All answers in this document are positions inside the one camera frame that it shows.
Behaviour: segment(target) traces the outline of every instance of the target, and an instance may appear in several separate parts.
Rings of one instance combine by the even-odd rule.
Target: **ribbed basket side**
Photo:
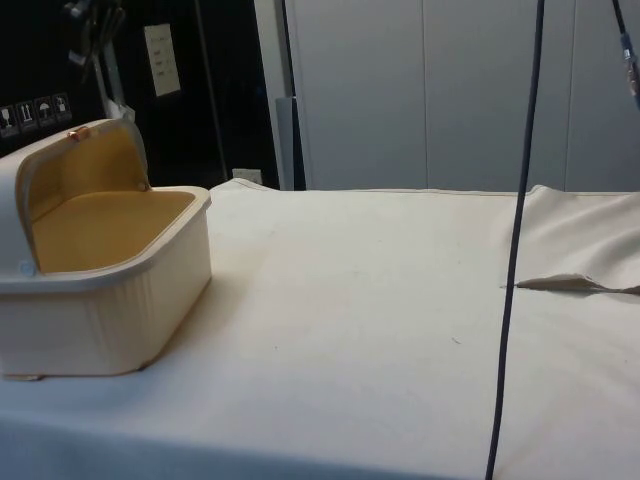
[[[204,212],[146,271],[80,294],[0,297],[5,375],[115,375],[154,359],[211,278]]]

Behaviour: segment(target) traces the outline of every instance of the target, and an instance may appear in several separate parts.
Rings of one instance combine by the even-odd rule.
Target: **black cable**
[[[520,171],[520,186],[518,189],[518,201],[516,214],[513,220],[513,234],[511,237],[511,249],[509,252],[509,267],[507,271],[507,287],[504,299],[504,313],[502,315],[502,334],[500,337],[500,355],[498,360],[498,387],[496,392],[496,408],[493,417],[493,432],[491,434],[491,447],[487,461],[487,473],[485,480],[493,479],[493,470],[498,453],[498,440],[500,438],[500,424],[502,423],[502,405],[504,403],[504,381],[507,367],[507,344],[509,342],[509,326],[511,324],[511,307],[513,305],[513,290],[516,278],[516,260],[518,258],[518,245],[520,243],[520,228],[522,227],[522,213],[524,199],[529,180],[529,164],[531,161],[531,141],[533,138],[533,123],[536,114],[536,102],[538,100],[538,82],[540,80],[540,59],[542,56],[542,27],[544,25],[545,0],[538,0],[536,12],[536,33],[533,47],[533,69],[531,71],[531,87],[529,90],[529,108],[527,112],[527,124],[524,134],[524,151],[522,153],[522,170]]]
[[[624,18],[622,16],[622,10],[620,9],[619,0],[611,0],[613,2],[613,10],[616,12],[616,20],[618,21],[618,28],[620,29],[620,35],[627,33],[627,27],[624,25]]]

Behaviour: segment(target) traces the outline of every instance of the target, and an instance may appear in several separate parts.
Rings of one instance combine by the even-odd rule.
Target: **cabinet door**
[[[424,188],[421,0],[288,0],[307,186]]]
[[[563,188],[573,0],[547,2],[530,184]],[[425,0],[429,187],[514,191],[536,0]]]
[[[621,0],[640,47],[640,2]],[[578,0],[567,190],[640,190],[640,111],[629,94],[611,2]]]

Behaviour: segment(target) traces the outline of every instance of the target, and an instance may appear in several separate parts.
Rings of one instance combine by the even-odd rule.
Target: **sticker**
[[[51,97],[38,98],[35,101],[36,116],[41,127],[48,127],[56,123],[56,113],[53,110]]]
[[[68,122],[71,120],[71,106],[69,105],[69,97],[66,93],[56,93],[53,95],[53,111],[59,122]]]
[[[168,23],[144,27],[156,97],[180,90],[180,77]]]
[[[36,109],[33,107],[33,102],[16,103],[16,112],[18,114],[20,130],[23,132],[30,132],[31,130],[36,130],[38,128]]]
[[[13,137],[19,133],[18,119],[13,105],[0,107],[0,138]]]

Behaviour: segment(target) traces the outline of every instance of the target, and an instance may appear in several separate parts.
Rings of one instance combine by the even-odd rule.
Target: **basket lid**
[[[39,274],[32,223],[88,193],[148,190],[138,128],[99,120],[33,143],[0,159],[0,281]]]

